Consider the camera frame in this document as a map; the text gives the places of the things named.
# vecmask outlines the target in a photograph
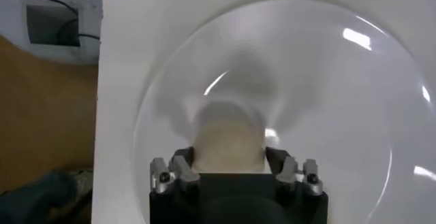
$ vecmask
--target white object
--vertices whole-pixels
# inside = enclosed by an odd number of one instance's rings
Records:
[[[431,96],[409,53],[352,12],[310,0],[247,5],[194,33],[151,79],[133,160],[145,219],[144,164],[189,146],[202,102],[224,95],[262,113],[278,137],[268,146],[317,160],[332,223],[436,221],[435,185],[414,178],[432,158],[420,148],[436,136]]]
[[[78,31],[100,35],[102,0],[60,0],[78,9]],[[99,41],[80,37],[80,47],[32,44],[27,29],[27,5],[65,8],[47,0],[0,0],[0,35],[31,54],[52,61],[71,64],[98,62]]]

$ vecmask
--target white surface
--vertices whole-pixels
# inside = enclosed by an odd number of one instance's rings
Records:
[[[144,99],[145,80],[149,71],[154,70],[153,60],[166,60],[205,21],[232,7],[254,1],[259,0],[104,0],[94,223],[143,223],[133,190],[132,143],[134,124]],[[436,91],[436,4],[433,0],[327,1],[357,10],[391,32],[415,57],[428,82],[428,92]],[[425,153],[415,157],[412,170],[416,172],[414,180],[418,184],[434,191],[435,171],[428,169],[435,163],[432,145],[432,141],[420,144]],[[398,155],[407,155],[407,150]],[[144,164],[144,169],[148,169],[148,164]],[[404,204],[412,203],[408,201],[410,195],[414,192],[405,191],[400,200]],[[411,209],[410,212],[428,214],[427,210]],[[397,214],[405,216],[407,212]]]
[[[102,0],[60,0],[79,12],[79,32],[91,35],[100,34]],[[62,7],[46,0],[0,0],[0,35],[8,38],[18,47],[37,57],[64,63],[94,63],[99,56],[99,41],[80,38],[80,48],[31,44],[27,35],[26,5]]]
[[[317,160],[332,223],[436,223],[436,182],[414,174],[422,145],[436,150],[431,95],[407,51],[347,10],[309,0],[234,10],[196,32],[146,89],[133,160],[146,220],[144,164],[188,147],[196,114],[222,100],[263,116],[277,135],[267,146]]]

